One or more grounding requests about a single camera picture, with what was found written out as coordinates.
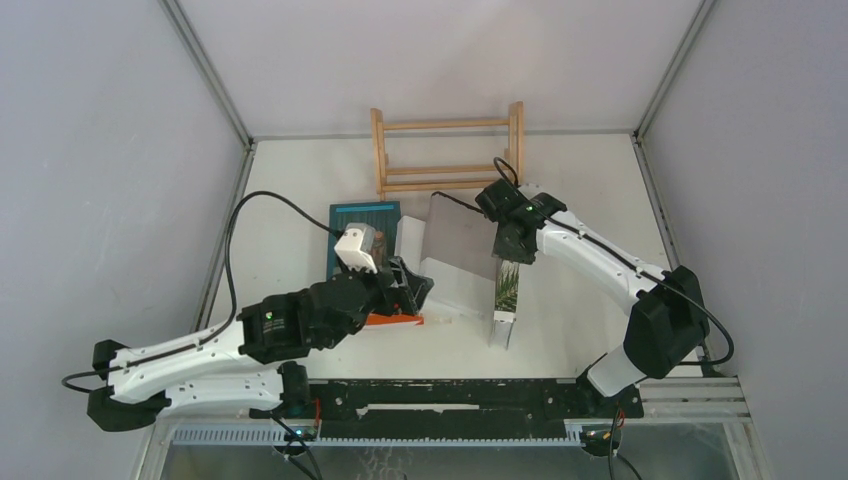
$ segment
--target glass panel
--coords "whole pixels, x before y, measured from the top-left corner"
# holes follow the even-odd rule
[[[650,479],[736,480],[721,425],[628,425],[620,453]],[[605,458],[574,447],[316,447],[327,480],[604,479]],[[299,460],[311,468],[306,456]],[[268,447],[172,446],[163,478],[306,478]],[[618,480],[633,479],[616,460]]]

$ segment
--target metal frame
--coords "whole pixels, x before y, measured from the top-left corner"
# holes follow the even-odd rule
[[[681,39],[680,44],[677,46],[677,50],[674,51],[674,55],[671,57],[671,61],[669,62],[668,67],[666,67],[665,73],[663,73],[662,80],[660,80],[657,90],[654,92],[654,95],[651,97],[651,101],[648,102],[648,107],[645,109],[645,113],[642,114],[642,118],[639,120],[639,126],[636,127],[636,130],[633,132],[638,141],[641,142],[641,140],[645,137],[645,134],[648,132],[648,129],[651,128],[651,124],[657,116],[657,111],[662,105],[662,102],[668,93],[668,89],[671,87],[672,83],[674,83],[674,79],[677,78],[680,68],[683,66],[683,63],[692,51],[692,46],[695,45],[698,35],[700,35],[701,30],[704,28],[704,24],[717,3],[718,0],[701,0],[700,5],[698,5],[698,10],[695,11],[692,21],[689,22],[689,27],[686,28],[686,33],[683,34],[683,39]]]
[[[629,128],[609,129],[549,129],[549,130],[525,130],[524,136],[558,136],[558,135],[631,135],[633,130]],[[386,138],[444,138],[444,137],[506,137],[509,133],[503,130],[467,130],[461,132],[386,132]],[[355,140],[371,138],[370,133],[328,133],[311,135],[257,135],[253,137],[256,142],[265,140]]]
[[[212,60],[209,59],[206,49],[203,48],[203,44],[200,42],[200,38],[197,36],[194,27],[191,25],[185,9],[179,0],[159,0],[159,5],[162,6],[162,10],[165,11],[171,24],[174,26],[177,35],[179,35],[180,40],[182,40],[183,45],[188,50],[188,54],[197,67],[200,76],[203,78],[206,86],[209,87],[210,93],[215,97],[215,102],[221,107],[224,116],[227,117],[236,136],[238,136],[245,148],[249,148],[252,143],[250,133],[247,131],[247,127],[245,127],[241,116],[238,114],[233,99],[224,87],[221,76],[218,75],[218,71],[212,65]]]
[[[302,138],[368,138],[369,135],[328,135],[328,136],[279,136],[261,137],[254,139],[239,116],[231,97],[223,82],[206,54],[194,28],[189,21],[179,0],[159,0],[164,12],[174,25],[180,39],[185,44],[192,61],[198,67],[210,92],[221,107],[230,122],[234,132],[245,145],[242,158],[242,170],[234,185],[231,207],[242,197],[246,188],[257,140],[268,139],[302,139]],[[631,133],[634,152],[645,180],[654,210],[663,245],[668,254],[670,265],[679,264],[676,243],[671,226],[663,207],[660,192],[654,181],[650,163],[643,150],[643,139],[650,128],[663,99],[673,84],[681,65],[692,49],[705,21],[713,10],[716,0],[702,0],[690,25],[681,40],[673,59],[669,63],[662,81],[654,93],[649,105],[642,116],[638,128]],[[540,131],[527,132],[528,135],[561,135],[561,134],[610,134],[629,133],[620,130],[613,131]],[[457,135],[499,135],[497,132],[461,132]],[[453,136],[453,134],[394,134],[391,136]],[[210,262],[206,279],[206,295],[200,300],[195,330],[204,321],[208,321],[211,305],[217,292],[216,285],[222,275],[222,249],[224,245],[224,228],[218,242],[218,248]],[[573,383],[574,379],[563,379],[563,383]],[[739,478],[742,480],[770,480],[769,470],[756,431],[751,422],[748,406],[735,378],[667,378],[661,381],[649,380],[640,385],[642,407],[645,411],[643,418],[628,418],[635,424],[692,424],[712,423],[722,424],[730,445],[730,454],[736,465]],[[509,440],[461,440],[461,439],[424,439],[402,440],[385,438],[322,438],[313,442],[321,446],[381,446],[403,444],[405,446],[531,446],[531,445],[574,445],[574,433],[583,426],[609,423],[608,418],[567,419],[563,420],[563,435],[557,438],[542,439],[509,439]],[[255,442],[279,441],[279,431],[267,420],[251,420],[247,418],[165,418],[158,421],[146,433],[146,448],[143,448],[133,469],[133,478],[160,478],[168,450],[171,445],[251,445]]]
[[[232,212],[236,204],[244,196],[244,190],[247,188],[247,180],[250,178],[250,169],[253,167],[253,157],[256,155],[256,143],[252,143],[245,149],[241,159],[241,170],[233,185],[233,194],[230,198],[230,203],[227,206],[227,212]],[[215,302],[215,295],[218,293],[218,284],[221,281],[221,276],[224,274],[224,245],[225,235],[227,234],[227,221],[229,215],[225,216],[221,221],[221,230],[218,233],[218,243],[215,247],[215,253],[209,263],[209,270],[206,273],[205,287],[203,289],[203,297],[200,299],[200,304],[197,307],[197,316],[195,317],[194,325],[191,331],[196,332],[209,326],[209,318],[212,314],[212,305]]]
[[[570,383],[573,379],[562,379]],[[721,424],[740,480],[770,480],[756,432],[751,423],[742,389],[735,378],[667,378],[648,380],[639,386],[644,418],[628,418],[628,424]],[[410,411],[420,406],[410,406]],[[297,426],[304,420],[290,420]],[[446,446],[446,447],[532,447],[580,446],[581,429],[606,425],[608,418],[562,421],[562,435],[550,438],[419,440],[391,438],[320,438],[307,442],[321,447]],[[226,417],[166,418],[156,423],[149,435],[137,478],[160,478],[172,445],[256,446],[285,444],[282,431],[269,420]]]

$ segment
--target gray fabric wall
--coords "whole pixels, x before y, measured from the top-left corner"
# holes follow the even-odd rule
[[[0,477],[129,476],[59,379],[189,331],[241,155],[157,2],[0,4]]]
[[[845,478],[848,3],[720,2],[648,133],[776,477]]]

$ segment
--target orange object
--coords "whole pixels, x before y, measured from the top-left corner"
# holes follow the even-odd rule
[[[392,316],[387,317],[385,315],[377,315],[376,313],[372,313],[371,315],[368,315],[368,319],[365,321],[366,327],[385,327],[385,326],[391,326],[391,325],[395,325],[395,326],[401,326],[401,325],[415,326],[415,325],[423,325],[423,324],[424,324],[424,317],[422,317],[421,315],[404,315],[404,314],[392,315]]]

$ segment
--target white backdrop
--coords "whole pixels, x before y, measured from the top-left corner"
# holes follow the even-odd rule
[[[183,0],[253,135],[503,116],[633,130],[698,0]]]
[[[189,331],[241,143],[151,0],[0,3],[0,91],[0,477],[130,478],[59,380]]]

